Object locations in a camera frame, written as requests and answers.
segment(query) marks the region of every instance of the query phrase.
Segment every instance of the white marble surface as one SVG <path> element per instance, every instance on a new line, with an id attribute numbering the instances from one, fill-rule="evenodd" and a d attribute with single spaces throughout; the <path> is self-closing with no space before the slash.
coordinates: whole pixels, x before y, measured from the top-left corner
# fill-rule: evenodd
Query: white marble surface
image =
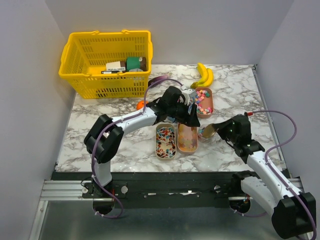
<path id="1" fill-rule="evenodd" d="M 248 65 L 207 65 L 214 73 L 210 86 L 213 92 L 214 112 L 210 118 L 200 118 L 201 124 L 219 123 L 237 114 L 263 108 L 252 69 Z M 153 77 L 172 73 L 186 86 L 200 78 L 195 65 L 153 65 Z M 165 89 L 175 83 L 167 81 L 151 88 L 147 100 L 161 97 Z M 91 171 L 90 155 L 83 144 L 88 131 L 102 114 L 110 117 L 125 115 L 136 110 L 141 98 L 83 99 L 75 97 L 70 120 L 58 158 L 58 172 Z M 275 145 L 265 114 L 251 117 L 253 139 L 266 149 Z M 156 126 L 144 127 L 122 139 L 116 156 L 111 160 L 113 172 L 206 172 L 243 171 L 250 168 L 237 157 L 233 149 L 218 136 L 209 143 L 199 142 L 193 155 L 177 153 L 173 160 L 159 160 L 155 154 Z M 271 158 L 277 166 L 284 166 L 276 150 Z"/>

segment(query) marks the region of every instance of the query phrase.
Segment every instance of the gray wall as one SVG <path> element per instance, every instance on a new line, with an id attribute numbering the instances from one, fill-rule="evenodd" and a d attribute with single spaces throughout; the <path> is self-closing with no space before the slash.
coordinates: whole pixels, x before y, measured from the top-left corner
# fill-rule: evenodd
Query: gray wall
<path id="1" fill-rule="evenodd" d="M 73 91 L 58 76 L 66 39 L 43 0 L 2 1 L 0 22 L 0 233 L 26 240 Z"/>
<path id="2" fill-rule="evenodd" d="M 155 64 L 256 64 L 293 0 L 45 0 L 61 32 L 150 30 Z"/>
<path id="3" fill-rule="evenodd" d="M 269 109 L 293 117 L 296 138 L 282 148 L 289 170 L 317 199 L 320 219 L 320 1 L 294 1 L 258 64 L 257 74 Z M 272 115 L 280 142 L 293 133 L 290 122 Z"/>

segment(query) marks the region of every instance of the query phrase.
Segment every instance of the orange object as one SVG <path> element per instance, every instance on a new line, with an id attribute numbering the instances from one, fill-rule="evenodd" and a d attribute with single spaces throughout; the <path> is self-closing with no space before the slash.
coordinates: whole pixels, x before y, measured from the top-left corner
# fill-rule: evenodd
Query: orange object
<path id="1" fill-rule="evenodd" d="M 145 106 L 145 103 L 147 104 L 147 103 L 149 103 L 148 101 L 140 101 L 140 102 L 138 102 L 138 104 L 136 105 L 136 109 L 137 110 L 139 110 L 139 109 L 142 109 L 144 106 Z"/>

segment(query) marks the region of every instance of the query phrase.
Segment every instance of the yellow plastic basket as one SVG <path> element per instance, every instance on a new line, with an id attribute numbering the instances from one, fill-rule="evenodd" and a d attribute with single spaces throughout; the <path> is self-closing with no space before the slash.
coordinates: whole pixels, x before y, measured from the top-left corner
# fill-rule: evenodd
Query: yellow plastic basket
<path id="1" fill-rule="evenodd" d="M 65 45 L 59 75 L 84 99 L 143 97 L 151 73 L 149 31 L 74 32 Z M 146 71 L 101 74 L 106 63 L 146 57 Z"/>

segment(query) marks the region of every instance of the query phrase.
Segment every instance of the bunch of bananas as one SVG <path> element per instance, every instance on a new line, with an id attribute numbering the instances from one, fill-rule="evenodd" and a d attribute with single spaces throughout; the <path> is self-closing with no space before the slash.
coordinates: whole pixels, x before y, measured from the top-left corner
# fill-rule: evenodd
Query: bunch of bananas
<path id="1" fill-rule="evenodd" d="M 205 65 L 198 62 L 197 70 L 201 75 L 201 79 L 192 83 L 190 88 L 195 89 L 197 87 L 209 87 L 214 81 L 214 72 L 212 69 L 206 68 Z"/>

